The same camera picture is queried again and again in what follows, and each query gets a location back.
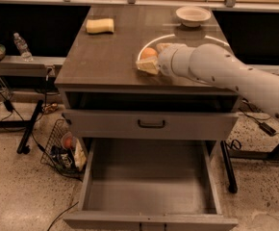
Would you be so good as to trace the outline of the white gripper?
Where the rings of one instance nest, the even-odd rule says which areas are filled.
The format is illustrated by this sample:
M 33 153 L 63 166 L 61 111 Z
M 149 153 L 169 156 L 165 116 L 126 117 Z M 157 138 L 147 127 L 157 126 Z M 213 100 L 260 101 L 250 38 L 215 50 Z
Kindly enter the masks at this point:
M 188 72 L 188 47 L 179 43 L 158 43 L 156 56 L 136 61 L 138 70 L 157 75 L 186 77 Z

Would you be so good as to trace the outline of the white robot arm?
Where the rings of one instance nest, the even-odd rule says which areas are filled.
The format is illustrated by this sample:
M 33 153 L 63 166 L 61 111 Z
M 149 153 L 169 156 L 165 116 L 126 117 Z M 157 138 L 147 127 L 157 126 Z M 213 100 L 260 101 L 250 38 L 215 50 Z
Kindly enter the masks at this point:
M 232 90 L 279 121 L 279 76 L 242 63 L 218 45 L 193 48 L 173 43 L 157 56 L 139 58 L 136 65 L 147 73 L 184 77 Z

